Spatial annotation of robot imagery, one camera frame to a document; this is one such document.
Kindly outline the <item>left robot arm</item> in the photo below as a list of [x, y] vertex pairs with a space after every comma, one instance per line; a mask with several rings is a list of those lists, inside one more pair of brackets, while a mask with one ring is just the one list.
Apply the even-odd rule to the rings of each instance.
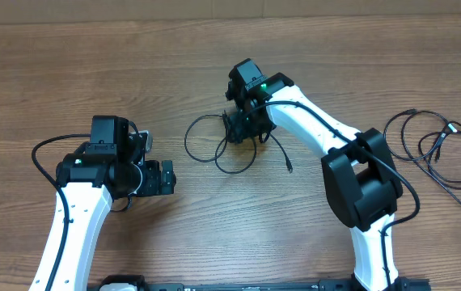
[[49, 236], [31, 288], [85, 290], [99, 232], [115, 200], [170, 195], [170, 160], [147, 161], [151, 135], [119, 116], [94, 116], [91, 131], [44, 177], [56, 190]]

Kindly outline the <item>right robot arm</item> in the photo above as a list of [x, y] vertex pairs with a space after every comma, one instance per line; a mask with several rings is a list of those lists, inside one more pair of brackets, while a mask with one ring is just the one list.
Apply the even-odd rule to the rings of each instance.
[[399, 273], [387, 227], [403, 189], [383, 135], [334, 119], [293, 80], [282, 73], [267, 77], [250, 58], [230, 71], [226, 98], [238, 109], [226, 119], [229, 142], [267, 137], [280, 126], [320, 158], [328, 204], [351, 232], [354, 280], [364, 290], [395, 289]]

